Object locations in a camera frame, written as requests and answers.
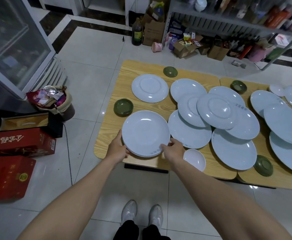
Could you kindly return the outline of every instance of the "red gift box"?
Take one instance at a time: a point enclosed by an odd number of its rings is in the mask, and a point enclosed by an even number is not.
[[[54,154],[56,139],[40,128],[0,132],[0,156],[38,157]]]
[[[25,196],[35,164],[24,156],[0,156],[0,200]]]

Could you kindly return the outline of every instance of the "green dish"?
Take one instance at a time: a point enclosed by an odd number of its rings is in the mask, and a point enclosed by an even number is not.
[[[172,66],[165,67],[163,72],[168,77],[175,77],[178,74],[178,71],[176,70],[176,68]]]
[[[134,109],[133,103],[126,98],[117,100],[114,104],[115,113],[121,116],[131,114],[133,109]]]
[[[247,91],[246,84],[239,80],[233,81],[231,84],[231,88],[234,89],[238,93],[244,93]]]
[[[265,177],[272,176],[274,172],[272,163],[262,155],[257,155],[254,168],[260,175],[263,175]]]

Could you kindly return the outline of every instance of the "person's right hand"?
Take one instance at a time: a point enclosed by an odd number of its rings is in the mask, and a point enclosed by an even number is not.
[[[183,161],[185,152],[183,144],[174,138],[171,138],[170,140],[172,141],[172,143],[170,143],[169,145],[160,145],[161,148],[164,150],[165,158],[168,159],[168,161],[172,164],[175,164],[178,161]]]

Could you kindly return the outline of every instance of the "sneaker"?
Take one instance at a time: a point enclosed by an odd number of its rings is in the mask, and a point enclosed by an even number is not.
[[[123,223],[128,220],[134,221],[136,215],[137,215],[137,203],[134,200],[130,200],[126,203],[126,205],[123,208],[121,225],[123,225]]]
[[[160,230],[162,228],[163,218],[164,218],[164,215],[163,215],[163,209],[161,208],[161,206],[158,204],[153,205],[149,211],[148,225],[155,225],[158,228],[158,230]]]

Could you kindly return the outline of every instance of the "display fridge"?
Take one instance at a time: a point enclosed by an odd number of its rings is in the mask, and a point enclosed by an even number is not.
[[[26,93],[67,79],[27,0],[0,0],[0,109],[34,112]]]

